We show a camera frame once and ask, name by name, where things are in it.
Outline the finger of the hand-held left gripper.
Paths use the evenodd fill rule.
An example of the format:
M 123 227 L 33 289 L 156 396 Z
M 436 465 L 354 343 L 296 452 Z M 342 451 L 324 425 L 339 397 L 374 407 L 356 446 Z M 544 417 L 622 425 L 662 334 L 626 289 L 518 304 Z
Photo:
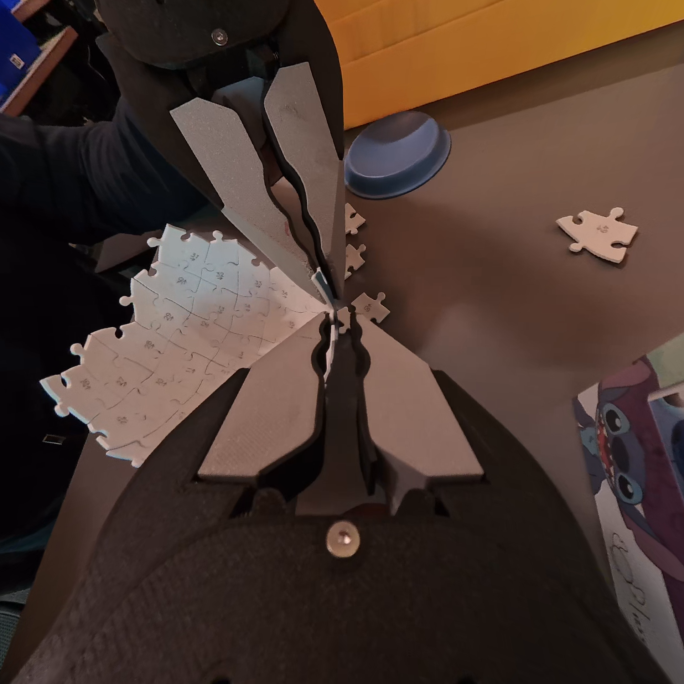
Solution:
M 306 232 L 295 235 L 312 269 L 321 268 L 340 300 L 346 271 L 343 162 L 308 62 L 278 69 L 264 91 L 262 115 L 278 166 L 300 201 Z
M 315 270 L 266 189 L 261 159 L 238 113 L 194 98 L 170 115 L 223 202 L 224 216 L 289 278 L 312 278 Z

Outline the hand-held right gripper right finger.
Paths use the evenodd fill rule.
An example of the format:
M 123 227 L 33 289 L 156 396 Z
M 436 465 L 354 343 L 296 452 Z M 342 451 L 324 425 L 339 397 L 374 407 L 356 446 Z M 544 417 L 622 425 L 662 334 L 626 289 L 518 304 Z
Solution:
M 483 468 L 428 364 L 363 315 L 357 329 L 369 357 L 363 377 L 369 437 L 391 512 L 413 489 L 479 482 Z

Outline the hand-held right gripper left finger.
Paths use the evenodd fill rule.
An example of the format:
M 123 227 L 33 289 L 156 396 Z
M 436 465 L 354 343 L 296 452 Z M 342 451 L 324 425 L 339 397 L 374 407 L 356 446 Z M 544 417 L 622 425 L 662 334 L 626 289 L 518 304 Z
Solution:
M 252 365 L 198 470 L 202 481 L 296 498 L 323 462 L 329 316 L 318 314 Z

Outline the assembled white puzzle ball section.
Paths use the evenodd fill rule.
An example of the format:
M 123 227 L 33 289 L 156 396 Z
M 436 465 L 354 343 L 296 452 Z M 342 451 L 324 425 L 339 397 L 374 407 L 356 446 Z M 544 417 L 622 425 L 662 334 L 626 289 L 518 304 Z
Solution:
M 167 225 L 148 244 L 153 273 L 141 270 L 120 299 L 132 322 L 90 333 L 71 347 L 79 364 L 40 381 L 56 414 L 134 467 L 237 370 L 332 311 L 218 230 L 209 241 Z

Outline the person's left forearm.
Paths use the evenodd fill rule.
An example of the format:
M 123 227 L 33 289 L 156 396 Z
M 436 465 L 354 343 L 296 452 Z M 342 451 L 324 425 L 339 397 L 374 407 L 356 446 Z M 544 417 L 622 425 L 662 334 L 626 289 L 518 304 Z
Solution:
M 177 225 L 209 201 L 138 128 L 124 98 L 113 120 L 39 125 L 1 115 L 1 235 L 52 233 L 93 245 Z

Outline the blue round puzzle stand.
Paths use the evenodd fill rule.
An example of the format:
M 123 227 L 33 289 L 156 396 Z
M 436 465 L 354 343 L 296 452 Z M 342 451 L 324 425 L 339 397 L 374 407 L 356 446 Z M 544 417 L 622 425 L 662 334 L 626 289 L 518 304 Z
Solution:
M 405 111 L 375 121 L 352 142 L 344 161 L 350 192 L 395 198 L 427 183 L 444 166 L 451 136 L 432 116 Z

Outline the cartoon printed puzzle box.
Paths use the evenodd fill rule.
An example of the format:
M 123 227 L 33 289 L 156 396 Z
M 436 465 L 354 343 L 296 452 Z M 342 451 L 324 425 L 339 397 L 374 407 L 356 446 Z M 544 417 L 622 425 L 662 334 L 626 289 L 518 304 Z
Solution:
M 620 609 L 683 682 L 683 335 L 572 401 Z

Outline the blue storage bin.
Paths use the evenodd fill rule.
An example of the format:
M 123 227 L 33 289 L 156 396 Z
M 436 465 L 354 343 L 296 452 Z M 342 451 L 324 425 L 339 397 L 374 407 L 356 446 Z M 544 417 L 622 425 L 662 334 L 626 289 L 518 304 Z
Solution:
M 1 104 L 23 80 L 40 53 L 30 30 L 1 3 Z

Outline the yellow plastic bin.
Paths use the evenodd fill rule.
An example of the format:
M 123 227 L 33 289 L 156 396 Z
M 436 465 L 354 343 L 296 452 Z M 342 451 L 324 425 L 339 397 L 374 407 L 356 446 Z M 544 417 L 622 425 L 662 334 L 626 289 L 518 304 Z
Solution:
M 683 20 L 682 1 L 316 1 L 352 129 Z

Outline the person's dark clothed torso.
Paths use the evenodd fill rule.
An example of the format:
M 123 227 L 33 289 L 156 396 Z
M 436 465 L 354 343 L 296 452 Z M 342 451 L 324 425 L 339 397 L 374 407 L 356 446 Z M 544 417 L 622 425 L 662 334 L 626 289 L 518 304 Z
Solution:
M 72 367 L 73 343 L 131 320 L 121 275 L 94 273 L 67 243 L 1 237 L 1 593 L 38 570 L 87 437 L 40 385 Z

